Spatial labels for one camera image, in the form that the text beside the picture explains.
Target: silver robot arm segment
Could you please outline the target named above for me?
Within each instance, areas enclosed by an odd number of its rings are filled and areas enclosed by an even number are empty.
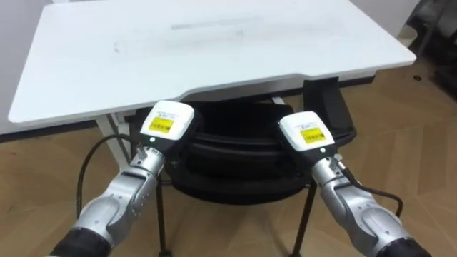
[[[393,242],[413,240],[395,214],[380,206],[371,193],[351,185],[341,167],[334,158],[321,159],[313,166],[312,175],[321,188],[321,198],[354,248],[375,257],[382,256],[379,254]]]
[[[147,201],[154,197],[164,155],[154,148],[140,148],[129,166],[108,188],[87,203],[75,225],[50,256],[107,257],[129,234]]]
[[[392,212],[361,186],[354,186],[348,169],[335,158],[333,136],[316,113],[290,114],[278,128],[285,150],[298,168],[311,171],[328,210],[354,248],[368,257],[431,257]]]
[[[128,236],[145,204],[154,196],[165,158],[180,155],[196,126],[196,113],[189,105],[158,102],[141,127],[141,146],[133,161],[99,197],[84,206],[76,224],[50,256],[109,256],[111,250]]]
[[[157,176],[164,162],[164,155],[153,148],[137,154],[129,167],[83,208],[73,229],[92,230],[103,236],[112,248],[119,245],[141,215],[146,202],[154,198]]]

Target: wooden floor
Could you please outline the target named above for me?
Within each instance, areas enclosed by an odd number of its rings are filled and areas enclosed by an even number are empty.
[[[457,103],[426,79],[431,72],[418,62],[343,89],[358,136],[341,152],[362,183],[404,199],[404,226],[433,256],[457,256]],[[286,101],[298,106],[299,97]],[[99,138],[92,128],[0,145],[0,256],[44,256],[66,233],[79,167]],[[90,164],[86,201],[116,173],[105,147]],[[279,257],[291,251],[306,192],[249,207],[204,203],[170,187],[164,197],[175,257]],[[151,205],[112,256],[157,256],[156,227]],[[359,256],[320,199],[302,254]]]

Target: yellow label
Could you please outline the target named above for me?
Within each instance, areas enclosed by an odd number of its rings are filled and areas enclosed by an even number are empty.
[[[326,140],[326,137],[320,128],[308,128],[300,131],[300,133],[303,139],[305,139],[306,143],[314,143]]]
[[[173,126],[173,122],[174,121],[171,119],[156,117],[152,120],[151,125],[149,125],[149,130],[168,133],[171,129],[171,126]]]

